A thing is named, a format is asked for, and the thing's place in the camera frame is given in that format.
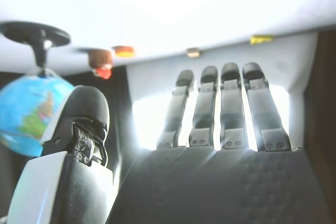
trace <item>red object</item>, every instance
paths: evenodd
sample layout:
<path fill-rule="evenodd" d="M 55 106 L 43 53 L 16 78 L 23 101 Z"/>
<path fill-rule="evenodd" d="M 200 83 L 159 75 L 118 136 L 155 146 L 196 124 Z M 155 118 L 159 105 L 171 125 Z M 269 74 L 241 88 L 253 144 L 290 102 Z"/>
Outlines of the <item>red object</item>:
<path fill-rule="evenodd" d="M 96 68 L 95 69 L 96 75 L 107 80 L 112 75 L 112 70 L 108 68 Z"/>

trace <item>globe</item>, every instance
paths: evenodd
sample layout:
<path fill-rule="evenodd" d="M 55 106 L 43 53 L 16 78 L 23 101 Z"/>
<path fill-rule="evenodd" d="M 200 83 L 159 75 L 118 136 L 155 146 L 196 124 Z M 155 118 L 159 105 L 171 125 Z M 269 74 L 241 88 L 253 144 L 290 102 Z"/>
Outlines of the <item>globe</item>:
<path fill-rule="evenodd" d="M 0 90 L 0 142 L 12 151 L 40 156 L 40 139 L 63 98 L 74 87 L 58 76 L 25 75 Z"/>

